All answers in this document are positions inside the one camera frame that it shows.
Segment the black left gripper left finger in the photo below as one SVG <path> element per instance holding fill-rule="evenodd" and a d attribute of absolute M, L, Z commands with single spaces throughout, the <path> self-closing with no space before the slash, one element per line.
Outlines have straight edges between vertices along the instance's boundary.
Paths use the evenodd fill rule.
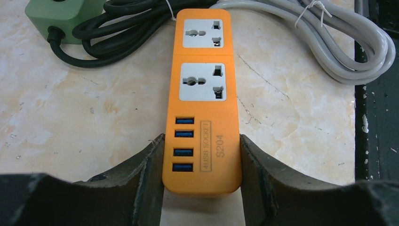
<path fill-rule="evenodd" d="M 87 181 L 46 173 L 2 174 L 3 226 L 158 226 L 165 136 Z"/>

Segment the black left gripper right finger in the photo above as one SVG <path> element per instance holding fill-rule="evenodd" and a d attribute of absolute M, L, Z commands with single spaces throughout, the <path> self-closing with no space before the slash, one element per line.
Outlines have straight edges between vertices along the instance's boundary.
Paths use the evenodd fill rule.
<path fill-rule="evenodd" d="M 396 226 L 397 181 L 338 186 L 307 176 L 240 135 L 241 195 L 248 226 Z"/>

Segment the orange power strip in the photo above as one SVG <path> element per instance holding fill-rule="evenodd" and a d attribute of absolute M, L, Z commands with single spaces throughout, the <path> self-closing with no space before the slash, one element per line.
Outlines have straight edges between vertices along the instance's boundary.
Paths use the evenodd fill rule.
<path fill-rule="evenodd" d="M 217 8 L 177 14 L 162 182 L 176 194 L 216 196 L 241 184 L 231 16 Z"/>

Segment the green power strip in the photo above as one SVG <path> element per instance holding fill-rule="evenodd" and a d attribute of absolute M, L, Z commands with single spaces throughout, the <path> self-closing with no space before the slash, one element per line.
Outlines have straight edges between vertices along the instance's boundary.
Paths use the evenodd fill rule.
<path fill-rule="evenodd" d="M 31 0 L 24 12 L 44 39 L 48 37 L 49 27 L 57 27 L 65 34 L 62 43 L 81 44 L 81 40 L 72 35 L 73 28 L 102 14 L 105 2 L 106 0 Z"/>

